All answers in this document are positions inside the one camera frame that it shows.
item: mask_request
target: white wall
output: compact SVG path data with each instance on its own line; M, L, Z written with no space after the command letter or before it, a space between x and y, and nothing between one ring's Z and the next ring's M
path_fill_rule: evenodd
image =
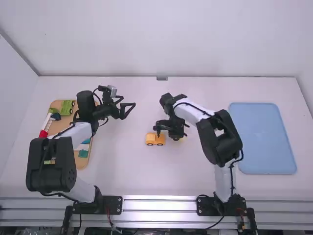
M313 111L311 0L2 0L43 75L296 76Z
M34 71L0 35L0 175L22 124L37 79Z

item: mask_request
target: green toy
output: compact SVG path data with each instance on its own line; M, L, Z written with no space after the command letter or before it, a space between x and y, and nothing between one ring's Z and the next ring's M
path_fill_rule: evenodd
M49 108L50 113L59 113L61 116L70 116L73 113L73 107L75 105L75 100L67 99L63 100L61 103L61 110L56 108Z

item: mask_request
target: robotic arm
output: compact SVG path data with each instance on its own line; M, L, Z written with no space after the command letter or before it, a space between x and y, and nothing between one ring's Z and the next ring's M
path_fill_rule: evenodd
M195 126L206 158L215 165L215 195L222 203L229 201L235 193L233 164L239 158L243 143L236 127L226 110L214 112L192 102L184 94L173 97L170 93L162 95L160 104L169 120L159 120L153 129L159 135L168 130L169 137L175 141L187 136L184 133L185 121ZM223 131L219 136L215 130Z
M103 92L102 100L95 91ZM114 86L98 86L93 92L77 94L78 111L66 130L46 139L36 138L30 143L26 173L26 186L44 196L61 195L78 203L94 205L94 211L103 207L100 189L77 176L74 149L84 140L94 136L99 120L108 117L124 120L136 103L121 103L123 96L116 95ZM95 105L93 96L99 99Z
M161 130L167 130L168 135L175 141L187 136L185 122L198 130L202 150L206 158L214 165L216 191L213 197L199 195L197 197L197 214L199 216L221 215L248 216L251 230L257 234L254 210L246 208L246 200L236 193L234 164L243 159L243 143L237 129L226 110L217 112L208 110L192 102L184 94L173 97L170 93L162 95L160 104L168 120L159 120L153 129L160 135ZM238 231L245 229L244 221L238 223Z

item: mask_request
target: white tabletop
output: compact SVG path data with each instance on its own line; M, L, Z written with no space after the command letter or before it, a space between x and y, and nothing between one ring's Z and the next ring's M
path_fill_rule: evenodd
M248 198L312 199L313 120L295 78L169 78L155 77L45 77L36 86L18 137L0 178L0 196L40 196L29 192L25 174L29 143L36 138L50 103L75 98L81 90L114 85L124 102L137 106L125 120L99 128L89 165L78 175L115 195L212 195L213 165L202 152L197 130L186 129L182 141L167 138L165 146L146 146L145 134L156 120L167 118L161 95L187 95L212 110L228 109L231 102L273 102L280 110L298 171L294 175L246 175L236 170L237 189Z

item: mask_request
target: yellow toy car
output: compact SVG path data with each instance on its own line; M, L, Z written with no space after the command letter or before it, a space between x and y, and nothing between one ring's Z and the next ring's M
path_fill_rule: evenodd
M160 137L158 137L155 133L146 134L146 145L152 146L155 144L158 146L165 145L165 135L160 134Z

